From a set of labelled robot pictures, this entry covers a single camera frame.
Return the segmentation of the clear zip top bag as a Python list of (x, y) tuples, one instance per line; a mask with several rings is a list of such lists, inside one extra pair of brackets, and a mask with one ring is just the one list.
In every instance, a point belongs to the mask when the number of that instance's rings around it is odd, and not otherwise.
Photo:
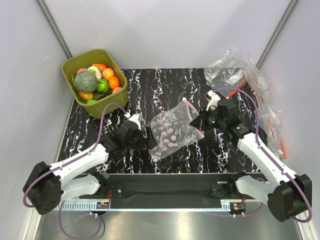
[(148, 151), (151, 160), (162, 160), (203, 139), (204, 133), (190, 125), (198, 116), (199, 112), (185, 97), (175, 107), (156, 115), (147, 125), (156, 141), (156, 146)]

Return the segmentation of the olive green plastic bin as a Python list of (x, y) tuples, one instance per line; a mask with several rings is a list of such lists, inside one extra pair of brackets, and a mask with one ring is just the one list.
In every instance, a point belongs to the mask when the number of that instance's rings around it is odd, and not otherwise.
[[(74, 85), (77, 70), (81, 68), (88, 68), (92, 64), (104, 64), (110, 67), (115, 76), (119, 79), (120, 86), (122, 87), (116, 93), (106, 95), (105, 93), (93, 93), (95, 103), (88, 104), (86, 100), (82, 99), (79, 95), (79, 90)], [(106, 110), (110, 113), (120, 107), (125, 107), (128, 102), (127, 86), (128, 81), (121, 69), (117, 66), (116, 62), (112, 59), (111, 55), (104, 49), (93, 49), (78, 56), (68, 59), (61, 67), (64, 78), (75, 98), (75, 101), (82, 106), (85, 111), (93, 118), (100, 119), (102, 112), (108, 104), (112, 105)]]

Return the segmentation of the white cauliflower toy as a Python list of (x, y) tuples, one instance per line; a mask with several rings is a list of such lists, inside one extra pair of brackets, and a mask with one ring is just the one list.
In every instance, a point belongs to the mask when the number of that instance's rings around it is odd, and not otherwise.
[(102, 73), (100, 69), (96, 66), (91, 66), (87, 69), (89, 72), (93, 73), (95, 77), (100, 80), (102, 78)]

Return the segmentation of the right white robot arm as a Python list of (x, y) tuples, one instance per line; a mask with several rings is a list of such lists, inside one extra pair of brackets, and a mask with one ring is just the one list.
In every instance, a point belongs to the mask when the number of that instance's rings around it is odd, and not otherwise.
[(261, 141), (250, 123), (241, 120), (240, 112), (231, 99), (214, 100), (201, 108), (190, 123), (201, 131), (221, 130), (227, 139), (246, 154), (259, 168), (267, 182), (254, 179), (247, 173), (238, 173), (226, 184), (226, 193), (232, 198), (252, 197), (266, 205), (280, 222), (285, 222), (307, 211), (305, 222), (312, 218), (312, 181), (287, 167)]

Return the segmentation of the black marble pattern mat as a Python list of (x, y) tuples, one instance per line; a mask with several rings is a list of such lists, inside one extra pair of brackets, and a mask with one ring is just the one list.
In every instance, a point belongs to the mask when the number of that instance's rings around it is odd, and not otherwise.
[[(125, 69), (128, 103), (108, 113), (103, 120), (92, 118), (77, 102), (72, 105), (59, 160), (67, 159), (95, 143), (98, 133), (110, 133), (124, 120), (125, 112), (139, 113), (147, 124), (157, 114), (175, 107), (186, 98), (195, 108), (207, 104), (210, 90), (201, 68)], [(250, 158), (227, 141), (216, 129), (198, 142), (153, 162), (147, 151), (127, 150), (96, 171), (109, 174), (257, 173)]]

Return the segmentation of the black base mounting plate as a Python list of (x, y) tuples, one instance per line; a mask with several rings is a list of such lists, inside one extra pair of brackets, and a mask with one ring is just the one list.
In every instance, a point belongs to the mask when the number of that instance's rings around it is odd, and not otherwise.
[(101, 190), (85, 194), (81, 199), (102, 199), (111, 193), (112, 199), (137, 196), (205, 196), (242, 199), (236, 190), (236, 177), (241, 173), (161, 173), (161, 174), (109, 174), (102, 177)]

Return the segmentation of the pile of clear bags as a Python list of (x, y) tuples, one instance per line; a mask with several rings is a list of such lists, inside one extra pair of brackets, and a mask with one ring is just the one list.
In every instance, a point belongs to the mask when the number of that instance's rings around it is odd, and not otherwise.
[(208, 86), (224, 97), (232, 97), (236, 89), (248, 84), (258, 104), (259, 126), (267, 134), (268, 148), (281, 160), (287, 158), (281, 140), (282, 111), (276, 106), (275, 91), (251, 58), (245, 58), (233, 48), (204, 68)]

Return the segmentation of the pink peach lower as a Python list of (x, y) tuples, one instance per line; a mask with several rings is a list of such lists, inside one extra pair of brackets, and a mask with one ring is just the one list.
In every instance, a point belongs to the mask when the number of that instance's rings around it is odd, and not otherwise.
[(112, 90), (112, 93), (115, 94), (115, 93), (118, 93), (121, 90), (122, 90), (122, 87), (116, 87), (115, 89)]

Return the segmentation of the pink peach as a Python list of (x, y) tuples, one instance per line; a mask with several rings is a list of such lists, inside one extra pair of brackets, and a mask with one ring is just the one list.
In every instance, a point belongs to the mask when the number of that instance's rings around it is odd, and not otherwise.
[(112, 90), (112, 93), (115, 94), (115, 93), (118, 93), (121, 90), (122, 90), (122, 87), (116, 87), (115, 89)]
[(111, 68), (106, 68), (102, 71), (102, 78), (108, 80), (110, 77), (115, 75), (114, 71)]

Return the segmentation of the orange fruit toy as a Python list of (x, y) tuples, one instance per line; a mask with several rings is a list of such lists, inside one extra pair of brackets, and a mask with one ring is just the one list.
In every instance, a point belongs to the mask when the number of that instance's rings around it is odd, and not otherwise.
[(112, 90), (120, 87), (120, 81), (116, 76), (110, 76), (108, 79), (108, 82), (109, 82), (109, 86)]

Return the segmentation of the green pepper toy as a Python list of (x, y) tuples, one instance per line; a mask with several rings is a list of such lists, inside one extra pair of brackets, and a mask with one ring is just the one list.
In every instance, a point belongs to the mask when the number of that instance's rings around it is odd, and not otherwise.
[(94, 99), (89, 99), (89, 100), (87, 100), (87, 104), (89, 104), (89, 105), (91, 105), (91, 104), (95, 104), (95, 103), (97, 103), (98, 101), (97, 100), (94, 100)]

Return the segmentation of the green striped watermelon toy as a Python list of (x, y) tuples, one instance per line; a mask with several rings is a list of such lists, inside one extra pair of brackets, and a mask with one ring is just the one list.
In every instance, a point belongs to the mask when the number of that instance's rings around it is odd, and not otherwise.
[(105, 94), (110, 91), (109, 82), (106, 79), (101, 78), (97, 83), (96, 91), (100, 94)]

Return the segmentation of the yellow mango toy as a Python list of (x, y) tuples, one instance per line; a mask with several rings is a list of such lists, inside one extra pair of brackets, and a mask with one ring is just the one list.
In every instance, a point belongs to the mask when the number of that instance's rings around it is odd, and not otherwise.
[(88, 100), (92, 100), (94, 98), (93, 93), (92, 92), (83, 92), (83, 91), (79, 91), (79, 97), (85, 101)]

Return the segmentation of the green netted melon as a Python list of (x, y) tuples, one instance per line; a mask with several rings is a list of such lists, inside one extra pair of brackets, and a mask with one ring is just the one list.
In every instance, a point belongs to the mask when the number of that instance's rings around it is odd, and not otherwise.
[(98, 79), (91, 71), (81, 71), (75, 76), (75, 87), (84, 93), (92, 93), (98, 86)]

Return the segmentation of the aluminium frame rail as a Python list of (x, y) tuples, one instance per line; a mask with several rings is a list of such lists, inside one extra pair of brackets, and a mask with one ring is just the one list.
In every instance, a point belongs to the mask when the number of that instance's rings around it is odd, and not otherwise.
[[(104, 197), (108, 191), (110, 192), (111, 188), (105, 183), (99, 183), (96, 179), (78, 178), (70, 181), (64, 187), (61, 187), (59, 181), (48, 184), (37, 183), (29, 191), (26, 191), (25, 195), (36, 207), (42, 206), (46, 201), (53, 201), (53, 205), (56, 206), (65, 199)], [(265, 205), (273, 200), (303, 201), (306, 197), (303, 188), (294, 181), (282, 182), (276, 188), (271, 188), (270, 184), (247, 177), (238, 181), (230, 180), (221, 187), (212, 188), (209, 193), (220, 199), (225, 196), (239, 198), (242, 195), (248, 195)]]

